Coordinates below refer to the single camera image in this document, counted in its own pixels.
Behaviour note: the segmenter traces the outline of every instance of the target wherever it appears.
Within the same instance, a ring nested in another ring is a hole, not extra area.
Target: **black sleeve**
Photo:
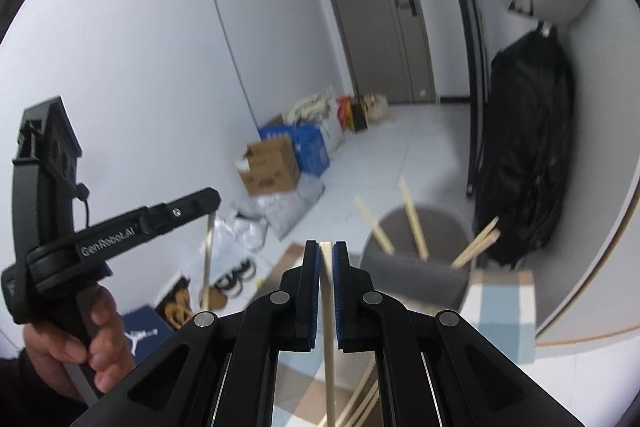
[[[38,376],[23,350],[0,359],[0,423],[12,427],[68,427],[86,406],[53,391]]]

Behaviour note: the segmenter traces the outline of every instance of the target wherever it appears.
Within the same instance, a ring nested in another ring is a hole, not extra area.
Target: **gray door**
[[[357,93],[389,102],[433,102],[419,0],[332,0]]]

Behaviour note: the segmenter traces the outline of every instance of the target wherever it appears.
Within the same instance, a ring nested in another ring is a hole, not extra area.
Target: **gray trash bin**
[[[371,275],[373,286],[384,292],[427,303],[434,309],[459,311],[465,299],[473,263],[450,267],[469,244],[469,233],[458,220],[438,208],[416,206],[429,258],[418,256],[414,236],[404,211],[396,208],[380,220],[380,227],[396,248],[388,255],[369,235],[360,268]]]

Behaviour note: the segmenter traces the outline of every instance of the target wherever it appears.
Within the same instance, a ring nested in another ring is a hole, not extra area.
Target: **jordan logo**
[[[124,336],[131,341],[131,354],[136,356],[139,341],[158,334],[158,330],[151,331],[125,331]]]

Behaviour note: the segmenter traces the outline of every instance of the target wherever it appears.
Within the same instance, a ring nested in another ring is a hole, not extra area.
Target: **door handle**
[[[407,2],[401,2],[398,4],[398,8],[401,10],[411,10],[411,15],[413,17],[418,16],[418,9],[415,5],[415,0],[407,0]]]

